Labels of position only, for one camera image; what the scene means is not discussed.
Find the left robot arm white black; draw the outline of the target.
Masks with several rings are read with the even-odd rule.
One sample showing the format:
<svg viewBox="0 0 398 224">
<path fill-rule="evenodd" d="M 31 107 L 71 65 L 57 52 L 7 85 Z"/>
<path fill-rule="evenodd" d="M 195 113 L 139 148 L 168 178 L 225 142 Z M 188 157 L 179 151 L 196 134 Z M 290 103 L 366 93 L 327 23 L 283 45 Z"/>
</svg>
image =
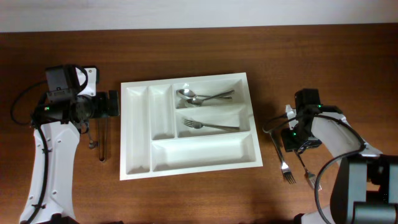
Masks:
<svg viewBox="0 0 398 224">
<path fill-rule="evenodd" d="M 96 91 L 96 66 L 59 65 L 45 69 L 48 90 L 31 114 L 35 157 L 28 199 L 19 223 L 75 223 L 73 166 L 92 119 L 120 115 L 116 90 Z"/>
</svg>

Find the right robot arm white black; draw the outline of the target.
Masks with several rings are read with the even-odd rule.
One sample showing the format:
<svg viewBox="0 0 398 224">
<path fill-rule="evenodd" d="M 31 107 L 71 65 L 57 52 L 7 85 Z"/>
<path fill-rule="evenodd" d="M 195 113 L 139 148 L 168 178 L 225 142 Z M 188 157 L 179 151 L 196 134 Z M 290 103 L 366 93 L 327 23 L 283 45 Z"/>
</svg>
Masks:
<svg viewBox="0 0 398 224">
<path fill-rule="evenodd" d="M 294 223 L 397 223 L 397 156 L 383 154 L 366 142 L 337 106 L 320 102 L 317 89 L 295 93 L 295 107 L 287 105 L 288 128 L 281 132 L 287 152 L 296 155 L 324 145 L 332 159 L 316 175 L 317 209 L 300 213 Z M 338 163 L 339 170 L 327 207 L 319 202 L 321 177 Z"/>
</svg>

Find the steel tablespoon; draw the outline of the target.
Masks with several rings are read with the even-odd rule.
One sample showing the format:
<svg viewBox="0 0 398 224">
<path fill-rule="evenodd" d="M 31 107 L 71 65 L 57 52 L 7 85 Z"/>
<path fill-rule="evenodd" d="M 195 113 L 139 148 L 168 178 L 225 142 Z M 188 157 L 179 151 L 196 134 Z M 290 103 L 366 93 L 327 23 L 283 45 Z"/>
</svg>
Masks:
<svg viewBox="0 0 398 224">
<path fill-rule="evenodd" d="M 224 96 L 229 96 L 229 95 L 232 95 L 234 92 L 235 92 L 234 90 L 229 90 L 229 91 L 226 91 L 226 92 L 223 92 L 223 93 L 219 93 L 217 95 L 209 96 L 209 97 L 204 98 L 204 99 L 192 98 L 192 99 L 186 100 L 184 102 L 184 105 L 186 107 L 189 107 L 189 108 L 199 107 L 199 106 L 201 106 L 204 103 L 204 101 L 217 99 L 217 98 L 221 98 L 221 97 L 224 97 Z"/>
<path fill-rule="evenodd" d="M 189 90 L 189 89 L 179 89 L 176 91 L 176 94 L 185 100 L 188 100 L 191 98 L 196 98 L 196 97 L 208 98 L 208 95 L 197 95 L 195 92 L 193 92 L 192 90 Z"/>
</svg>

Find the steel fork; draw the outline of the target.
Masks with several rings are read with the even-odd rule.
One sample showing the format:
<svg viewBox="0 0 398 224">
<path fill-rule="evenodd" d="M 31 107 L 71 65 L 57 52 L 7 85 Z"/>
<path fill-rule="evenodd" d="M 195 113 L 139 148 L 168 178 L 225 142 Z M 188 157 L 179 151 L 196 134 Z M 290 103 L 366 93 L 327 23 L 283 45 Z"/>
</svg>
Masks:
<svg viewBox="0 0 398 224">
<path fill-rule="evenodd" d="M 315 187 L 316 180 L 317 180 L 317 175 L 314 174 L 313 172 L 310 172 L 307 169 L 307 166 L 303 162 L 303 160 L 300 157 L 300 154 L 298 153 L 298 151 L 294 151 L 294 153 L 297 156 L 298 160 L 300 161 L 301 165 L 303 166 L 303 169 L 305 171 L 304 177 L 305 177 L 307 183 L 309 184 L 309 186 L 312 188 L 312 190 L 315 190 L 315 189 L 317 189 L 318 191 L 321 190 L 322 189 L 321 187 Z"/>
<path fill-rule="evenodd" d="M 201 129 L 201 128 L 215 128 L 215 129 L 221 129 L 224 131 L 230 131 L 230 132 L 238 132 L 240 131 L 239 127 L 234 127 L 234 126 L 219 126 L 215 124 L 207 124 L 207 123 L 201 123 L 198 121 L 192 121 L 185 119 L 183 120 L 183 124 L 194 129 Z"/>
<path fill-rule="evenodd" d="M 271 139 L 272 139 L 272 142 L 273 142 L 273 144 L 274 144 L 274 146 L 275 146 L 275 149 L 276 149 L 278 158 L 279 158 L 279 160 L 280 160 L 280 163 L 281 163 L 280 169 L 281 169 L 281 172 L 282 172 L 282 175 L 283 175 L 284 179 L 285 179 L 289 184 L 295 184 L 296 181 L 295 181 L 295 179 L 294 179 L 294 177 L 293 177 L 293 175 L 292 175 L 292 172 L 291 172 L 291 170 L 290 170 L 290 167 L 288 166 L 288 164 L 286 163 L 286 161 L 285 161 L 285 159 L 284 159 L 284 156 L 283 156 L 283 154 L 282 154 L 282 150 L 281 150 L 281 148 L 280 148 L 280 144 L 279 144 L 279 142 L 278 142 L 278 139 L 277 139 L 275 133 L 274 133 L 274 132 L 270 132 L 269 134 L 270 134 L 270 137 L 271 137 Z"/>
</svg>

